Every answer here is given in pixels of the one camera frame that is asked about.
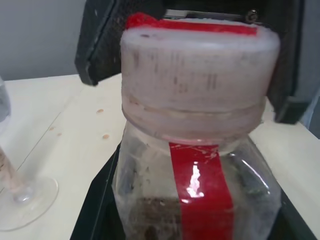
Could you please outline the clear plastic bottle red tape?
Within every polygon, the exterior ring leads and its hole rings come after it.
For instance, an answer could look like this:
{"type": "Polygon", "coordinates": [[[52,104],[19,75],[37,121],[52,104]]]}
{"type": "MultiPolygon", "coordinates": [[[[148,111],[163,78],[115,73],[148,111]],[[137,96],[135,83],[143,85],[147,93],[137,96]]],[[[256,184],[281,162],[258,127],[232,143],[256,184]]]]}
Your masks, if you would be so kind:
{"type": "Polygon", "coordinates": [[[281,188],[249,138],[185,145],[127,123],[112,190],[126,240],[267,240],[281,188]]]}

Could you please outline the white bottle cap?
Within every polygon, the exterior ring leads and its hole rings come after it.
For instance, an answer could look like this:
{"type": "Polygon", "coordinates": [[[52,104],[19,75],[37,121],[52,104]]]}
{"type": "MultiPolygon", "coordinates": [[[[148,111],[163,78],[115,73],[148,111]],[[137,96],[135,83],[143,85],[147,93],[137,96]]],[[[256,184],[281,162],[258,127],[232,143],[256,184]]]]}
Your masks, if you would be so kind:
{"type": "Polygon", "coordinates": [[[120,50],[131,124],[171,142],[217,144],[260,124],[280,38],[255,24],[139,12],[128,17],[120,50]]]}

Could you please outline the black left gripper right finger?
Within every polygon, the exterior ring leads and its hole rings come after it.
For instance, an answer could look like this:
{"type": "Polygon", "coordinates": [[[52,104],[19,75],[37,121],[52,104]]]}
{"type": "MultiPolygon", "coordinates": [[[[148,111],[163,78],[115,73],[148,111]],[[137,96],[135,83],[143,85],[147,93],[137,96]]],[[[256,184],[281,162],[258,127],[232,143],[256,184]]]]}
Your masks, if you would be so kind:
{"type": "Polygon", "coordinates": [[[277,240],[318,240],[283,190],[277,221],[277,240]]]}

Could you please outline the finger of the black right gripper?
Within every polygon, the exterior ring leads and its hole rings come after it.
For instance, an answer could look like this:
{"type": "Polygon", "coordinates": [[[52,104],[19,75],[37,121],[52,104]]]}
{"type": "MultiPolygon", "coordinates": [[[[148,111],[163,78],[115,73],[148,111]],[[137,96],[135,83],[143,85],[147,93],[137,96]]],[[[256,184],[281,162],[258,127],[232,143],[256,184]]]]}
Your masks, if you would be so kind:
{"type": "Polygon", "coordinates": [[[266,0],[260,18],[280,38],[267,97],[274,121],[296,124],[320,89],[320,0],[266,0]]]}
{"type": "Polygon", "coordinates": [[[164,0],[86,0],[74,60],[82,83],[96,86],[121,72],[120,40],[130,15],[160,19],[165,12],[164,0]]]}

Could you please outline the clear wine glass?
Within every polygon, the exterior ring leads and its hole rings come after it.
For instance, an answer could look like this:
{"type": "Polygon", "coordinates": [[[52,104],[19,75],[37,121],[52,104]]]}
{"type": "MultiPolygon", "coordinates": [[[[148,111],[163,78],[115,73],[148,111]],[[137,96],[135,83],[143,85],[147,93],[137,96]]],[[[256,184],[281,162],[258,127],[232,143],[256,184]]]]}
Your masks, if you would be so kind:
{"type": "Polygon", "coordinates": [[[44,215],[55,202],[59,186],[54,178],[24,179],[3,149],[12,115],[10,97],[0,76],[0,232],[23,228],[44,215]]]}

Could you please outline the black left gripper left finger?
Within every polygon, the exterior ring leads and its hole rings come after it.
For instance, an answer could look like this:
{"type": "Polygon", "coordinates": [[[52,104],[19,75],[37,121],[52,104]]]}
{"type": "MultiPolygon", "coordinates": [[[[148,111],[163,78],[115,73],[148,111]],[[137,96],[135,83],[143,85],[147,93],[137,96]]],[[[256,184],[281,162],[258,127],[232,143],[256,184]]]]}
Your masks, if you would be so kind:
{"type": "Polygon", "coordinates": [[[121,240],[121,221],[112,189],[120,146],[92,180],[71,240],[121,240]]]}

